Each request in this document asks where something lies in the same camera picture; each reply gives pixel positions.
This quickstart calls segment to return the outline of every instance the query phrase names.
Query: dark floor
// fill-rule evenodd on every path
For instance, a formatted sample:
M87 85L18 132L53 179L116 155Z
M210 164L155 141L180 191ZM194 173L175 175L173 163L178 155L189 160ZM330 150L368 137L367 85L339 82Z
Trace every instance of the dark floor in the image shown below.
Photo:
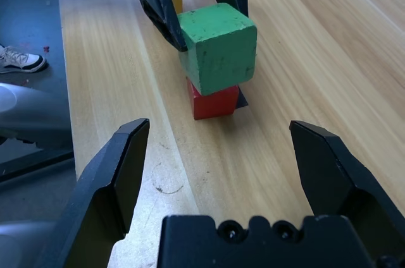
M0 75L0 82L52 94L68 105L58 0L0 0L0 44L43 55L49 66L38 73ZM8 140L0 163L38 151L35 145ZM75 185L73 159L0 184L0 222L56 219Z

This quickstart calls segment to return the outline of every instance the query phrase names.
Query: green wooden cube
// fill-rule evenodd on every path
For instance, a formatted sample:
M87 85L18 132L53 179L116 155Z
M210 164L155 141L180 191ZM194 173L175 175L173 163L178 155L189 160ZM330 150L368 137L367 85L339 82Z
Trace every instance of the green wooden cube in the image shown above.
M181 13L178 19L188 48L180 62L201 95L252 78L258 31L248 17L221 3Z

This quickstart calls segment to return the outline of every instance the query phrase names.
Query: wood grain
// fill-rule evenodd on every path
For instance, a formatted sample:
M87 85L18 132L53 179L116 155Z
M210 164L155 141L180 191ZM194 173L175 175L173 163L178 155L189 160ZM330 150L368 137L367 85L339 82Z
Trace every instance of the wood grain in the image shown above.
M249 106L194 121L178 53L138 0L60 0L77 174L120 125L151 119L131 231L110 267L155 267L167 214L299 226L311 209L292 119L340 135L404 214L404 10L378 1L249 0L259 32L241 86ZM213 3L184 0L184 11Z

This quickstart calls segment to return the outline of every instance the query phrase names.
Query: white sneaker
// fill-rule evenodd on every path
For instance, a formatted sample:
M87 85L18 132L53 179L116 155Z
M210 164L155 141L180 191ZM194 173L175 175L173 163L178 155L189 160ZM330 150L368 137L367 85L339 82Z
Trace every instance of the white sneaker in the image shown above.
M21 53L11 47L0 45L0 74L9 72L33 73L45 66L41 55Z

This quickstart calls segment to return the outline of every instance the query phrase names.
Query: red wooden cube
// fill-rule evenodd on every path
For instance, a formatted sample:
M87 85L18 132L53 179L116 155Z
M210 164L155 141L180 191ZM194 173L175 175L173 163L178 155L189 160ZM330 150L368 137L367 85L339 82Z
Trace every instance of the red wooden cube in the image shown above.
M215 118L234 113L239 95L238 86L202 96L187 78L194 119Z

